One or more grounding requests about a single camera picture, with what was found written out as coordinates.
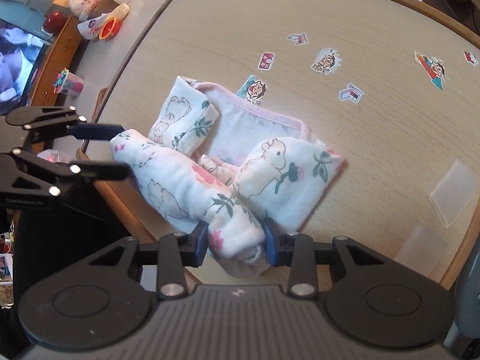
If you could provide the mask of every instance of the television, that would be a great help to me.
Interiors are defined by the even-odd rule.
[[[29,105],[28,92],[47,49],[37,36],[0,20],[0,116]]]

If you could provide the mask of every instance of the silver bolt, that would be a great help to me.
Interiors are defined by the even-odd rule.
[[[60,195],[60,190],[57,187],[50,187],[49,188],[49,193],[52,196],[58,196],[58,195]]]
[[[177,283],[165,284],[160,287],[160,292],[165,296],[178,296],[183,293],[185,289]]]
[[[308,283],[300,283],[292,286],[290,290],[297,296],[307,296],[314,293],[315,287]]]
[[[70,167],[70,170],[72,173],[75,173],[76,175],[80,173],[81,169],[78,165],[72,165]]]

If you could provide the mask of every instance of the floor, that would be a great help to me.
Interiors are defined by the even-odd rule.
[[[91,121],[98,92],[110,85],[131,45],[164,1],[132,0],[129,3],[130,13],[117,36],[107,41],[90,42],[75,71],[75,74],[85,79],[85,87],[78,98],[68,97],[65,100],[66,106],[73,105],[79,115],[84,115]],[[63,158],[73,160],[81,145],[82,141],[68,136],[56,139],[53,148],[60,151]]]

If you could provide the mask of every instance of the wooden table top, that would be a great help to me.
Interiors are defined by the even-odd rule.
[[[255,75],[268,85],[264,108],[303,120],[347,161],[304,232],[319,242],[348,235],[395,257],[420,221],[448,243],[430,277],[453,283],[479,232],[479,191],[449,228],[427,194],[455,159],[480,175],[480,66],[463,54],[480,57],[479,37],[415,0],[169,0],[157,16],[120,69],[99,122],[147,135],[176,76],[236,92]],[[295,46],[287,37],[300,32],[309,43]],[[343,60],[334,74],[311,69],[325,47]],[[443,61],[442,91],[415,51]],[[269,71],[257,69],[264,52],[275,52]],[[338,99],[348,83],[365,92],[357,104]],[[110,158],[105,142],[91,142],[86,153]],[[172,231],[131,188],[110,185],[154,237]],[[286,284],[288,269],[240,280],[207,258],[192,272],[204,283]],[[319,283],[330,287],[324,267]]]

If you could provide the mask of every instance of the robotic arm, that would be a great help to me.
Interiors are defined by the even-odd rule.
[[[78,178],[129,174],[124,164],[61,167],[27,152],[31,143],[67,134],[110,139],[120,126],[88,125],[74,109],[19,110],[0,119],[0,205],[58,207]],[[268,219],[262,226],[270,264],[290,267],[286,291],[198,285],[189,294],[183,267],[203,263],[203,222],[189,235],[168,234],[154,244],[123,238],[24,294],[18,314],[33,345],[21,358],[453,359],[439,343],[453,320],[453,300],[438,284],[342,235],[318,243],[280,233]],[[142,266],[152,264],[156,292],[139,284]],[[317,265],[329,266],[328,291],[318,290]]]

